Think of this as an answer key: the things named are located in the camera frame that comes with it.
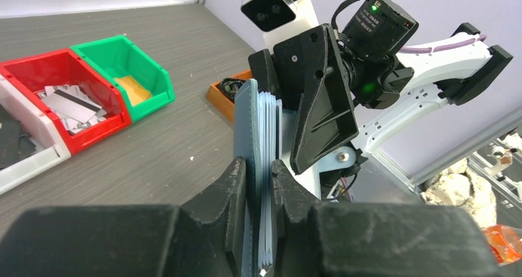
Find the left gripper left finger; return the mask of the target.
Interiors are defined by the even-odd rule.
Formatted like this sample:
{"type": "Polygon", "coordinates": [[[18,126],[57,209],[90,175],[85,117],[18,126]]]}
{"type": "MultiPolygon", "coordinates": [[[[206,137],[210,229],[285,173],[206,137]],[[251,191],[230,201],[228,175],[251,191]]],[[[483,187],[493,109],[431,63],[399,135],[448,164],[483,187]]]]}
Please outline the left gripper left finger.
{"type": "Polygon", "coordinates": [[[239,276],[246,162],[181,206],[25,211],[1,240],[2,276],[239,276]]]}

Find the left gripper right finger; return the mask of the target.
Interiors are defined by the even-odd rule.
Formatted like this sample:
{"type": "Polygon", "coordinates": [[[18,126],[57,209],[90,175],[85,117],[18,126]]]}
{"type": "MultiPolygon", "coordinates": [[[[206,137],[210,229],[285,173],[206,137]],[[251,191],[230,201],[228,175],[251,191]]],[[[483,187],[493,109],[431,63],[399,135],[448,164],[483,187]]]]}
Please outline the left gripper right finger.
{"type": "Polygon", "coordinates": [[[461,208],[332,203],[272,164],[278,237],[275,276],[500,276],[461,208]]]}

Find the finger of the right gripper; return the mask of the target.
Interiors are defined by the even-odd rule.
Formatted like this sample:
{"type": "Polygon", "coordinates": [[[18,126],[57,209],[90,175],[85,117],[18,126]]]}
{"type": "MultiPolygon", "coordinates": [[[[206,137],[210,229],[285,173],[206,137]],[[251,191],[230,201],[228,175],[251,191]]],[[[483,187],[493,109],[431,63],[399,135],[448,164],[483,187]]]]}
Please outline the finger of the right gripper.
{"type": "Polygon", "coordinates": [[[334,41],[339,61],[339,105],[333,108],[324,101],[300,103],[290,155],[291,168],[296,174],[302,174],[358,134],[350,91],[350,81],[355,77],[355,69],[341,57],[336,38],[334,41]]]}

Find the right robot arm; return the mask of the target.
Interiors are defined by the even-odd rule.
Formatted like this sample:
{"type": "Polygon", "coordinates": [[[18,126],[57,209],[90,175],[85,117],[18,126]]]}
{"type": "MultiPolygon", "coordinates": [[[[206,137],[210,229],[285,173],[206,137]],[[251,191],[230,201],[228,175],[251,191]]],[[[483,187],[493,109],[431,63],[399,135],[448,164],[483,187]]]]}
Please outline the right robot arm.
{"type": "Polygon", "coordinates": [[[263,32],[249,57],[260,88],[297,112],[289,164],[301,174],[350,145],[372,153],[404,126],[484,92],[512,60],[469,23],[444,40],[407,46],[417,21],[392,0],[345,0],[360,7],[343,27],[318,23],[310,0],[242,0],[263,32]]]}

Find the blue leather card holder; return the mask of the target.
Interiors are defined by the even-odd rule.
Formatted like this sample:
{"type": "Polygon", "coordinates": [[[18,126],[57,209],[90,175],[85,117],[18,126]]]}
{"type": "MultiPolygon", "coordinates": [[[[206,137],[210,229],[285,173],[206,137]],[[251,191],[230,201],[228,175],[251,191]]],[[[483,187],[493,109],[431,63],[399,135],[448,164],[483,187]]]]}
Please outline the blue leather card holder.
{"type": "Polygon", "coordinates": [[[240,276],[355,276],[348,249],[320,229],[329,209],[347,218],[342,195],[318,201],[282,160],[280,102],[246,81],[235,95],[234,154],[246,163],[246,205],[240,276]]]}

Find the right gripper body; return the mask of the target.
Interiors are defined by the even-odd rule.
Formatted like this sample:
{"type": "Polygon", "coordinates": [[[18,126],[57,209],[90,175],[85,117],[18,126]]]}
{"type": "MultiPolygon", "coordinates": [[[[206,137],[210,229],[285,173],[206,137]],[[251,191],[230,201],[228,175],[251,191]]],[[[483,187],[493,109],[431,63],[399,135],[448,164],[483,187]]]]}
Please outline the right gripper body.
{"type": "Polygon", "coordinates": [[[339,61],[332,26],[323,23],[248,56],[261,91],[272,92],[288,110],[300,103],[339,105],[339,61]]]}

